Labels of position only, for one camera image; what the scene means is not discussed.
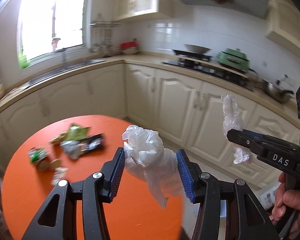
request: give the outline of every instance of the round table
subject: round table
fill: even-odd
[[[67,130],[71,123],[91,127],[89,135],[104,134],[105,149],[71,160],[60,146],[48,143]],[[14,238],[22,238],[42,202],[53,189],[53,171],[39,172],[29,163],[28,151],[44,146],[50,159],[61,159],[69,168],[66,179],[72,183],[100,171],[104,162],[112,160],[118,147],[123,147],[122,133],[130,123],[102,115],[78,116],[53,123],[31,136],[13,155],[3,179],[2,207],[8,228]],[[181,231],[182,199],[170,198],[165,210],[156,203],[146,183],[123,172],[117,197],[104,203],[111,240],[164,239],[176,240]],[[77,203],[77,236],[83,237],[82,203]]]

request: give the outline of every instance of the wall tile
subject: wall tile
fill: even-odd
[[[143,50],[161,53],[186,50],[184,44],[210,48],[207,54],[211,56],[225,48],[240,48],[247,54],[250,68],[272,81],[287,74],[296,80],[296,86],[285,88],[297,90],[300,58],[266,38],[266,20],[220,7],[185,5],[178,0],[175,5],[173,19],[130,24],[130,37],[140,37]]]

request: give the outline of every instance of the green pot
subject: green pot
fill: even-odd
[[[218,62],[245,72],[248,71],[250,65],[247,56],[242,53],[240,49],[226,49],[225,51],[220,52]]]

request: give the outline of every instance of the green snack package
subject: green snack package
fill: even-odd
[[[90,127],[81,127],[77,124],[71,124],[65,141],[78,141],[85,139],[88,135]]]

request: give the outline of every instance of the crumpled plastic bag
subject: crumpled plastic bag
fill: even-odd
[[[240,117],[240,112],[238,110],[237,102],[233,96],[221,96],[223,104],[223,116],[225,120],[223,121],[223,134],[227,138],[227,133],[231,129],[243,131],[243,120]],[[233,144],[234,147],[234,164],[247,162],[250,160],[251,152],[246,147]]]
[[[183,185],[176,154],[163,147],[159,133],[130,125],[122,134],[125,168],[132,176],[145,181],[150,193],[164,209],[169,197],[181,195]]]

